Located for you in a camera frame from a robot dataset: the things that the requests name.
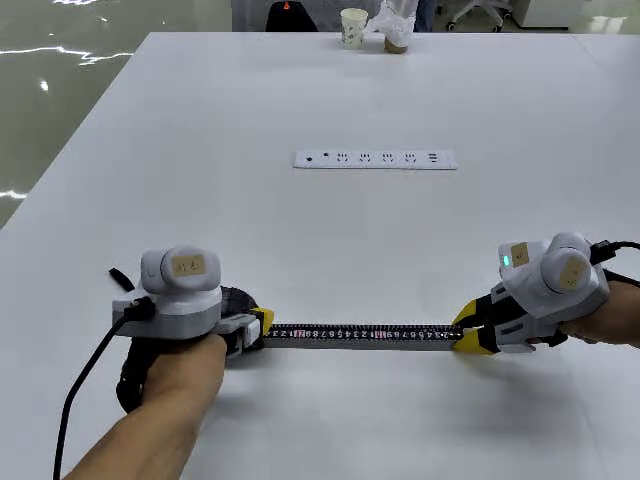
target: yellow sticker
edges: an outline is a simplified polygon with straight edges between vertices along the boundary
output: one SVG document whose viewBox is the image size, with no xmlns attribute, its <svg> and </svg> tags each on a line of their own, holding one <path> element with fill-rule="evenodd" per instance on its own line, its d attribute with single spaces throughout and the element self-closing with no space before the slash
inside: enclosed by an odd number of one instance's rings
<svg viewBox="0 0 640 480">
<path fill-rule="evenodd" d="M 526 243 L 518 243 L 511 247 L 511 262 L 514 267 L 529 263 L 529 249 Z"/>
<path fill-rule="evenodd" d="M 578 257 L 569 258 L 560 274 L 560 286 L 567 290 L 575 290 L 586 266 L 586 263 Z"/>
<path fill-rule="evenodd" d="M 171 271 L 176 277 L 204 275 L 207 267 L 203 255 L 183 255 L 171 258 Z"/>
</svg>

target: plastic bag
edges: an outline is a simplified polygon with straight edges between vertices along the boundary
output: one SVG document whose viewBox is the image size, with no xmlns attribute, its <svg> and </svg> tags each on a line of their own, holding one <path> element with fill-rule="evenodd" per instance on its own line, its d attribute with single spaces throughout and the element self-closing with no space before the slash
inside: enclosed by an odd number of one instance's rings
<svg viewBox="0 0 640 480">
<path fill-rule="evenodd" d="M 382 0 L 378 15 L 369 20 L 365 32 L 382 32 L 396 47 L 407 47 L 415 22 L 415 12 L 408 18 L 402 18 L 391 9 L 387 0 Z"/>
</svg>

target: office chair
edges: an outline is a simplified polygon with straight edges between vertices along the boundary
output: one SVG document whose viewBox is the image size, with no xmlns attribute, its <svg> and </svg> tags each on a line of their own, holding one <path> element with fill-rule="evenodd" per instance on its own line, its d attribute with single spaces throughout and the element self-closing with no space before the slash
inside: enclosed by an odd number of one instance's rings
<svg viewBox="0 0 640 480">
<path fill-rule="evenodd" d="M 492 31 L 501 32 L 503 20 L 511 16 L 511 5 L 509 0 L 470 0 L 462 9 L 460 9 L 447 23 L 447 30 L 452 32 L 456 28 L 456 22 L 476 7 L 481 7 L 496 21 Z M 498 9 L 505 10 L 504 16 L 500 16 Z"/>
</svg>

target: white power strip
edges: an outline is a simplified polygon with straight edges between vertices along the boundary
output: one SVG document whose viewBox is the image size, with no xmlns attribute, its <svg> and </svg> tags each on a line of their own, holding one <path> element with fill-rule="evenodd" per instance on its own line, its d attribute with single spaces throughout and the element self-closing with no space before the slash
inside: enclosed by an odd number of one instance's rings
<svg viewBox="0 0 640 480">
<path fill-rule="evenodd" d="M 300 150 L 296 168 L 394 168 L 456 170 L 451 150 Z"/>
</svg>

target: reflective floor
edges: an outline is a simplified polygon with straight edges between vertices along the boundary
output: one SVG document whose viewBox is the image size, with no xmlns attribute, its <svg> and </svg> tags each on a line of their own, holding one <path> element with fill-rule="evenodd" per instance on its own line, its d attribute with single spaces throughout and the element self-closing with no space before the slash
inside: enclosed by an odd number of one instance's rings
<svg viewBox="0 0 640 480">
<path fill-rule="evenodd" d="M 2 0 L 0 228 L 149 32 L 230 29 L 229 0 Z M 571 31 L 638 34 L 640 0 L 591 0 Z"/>
</svg>

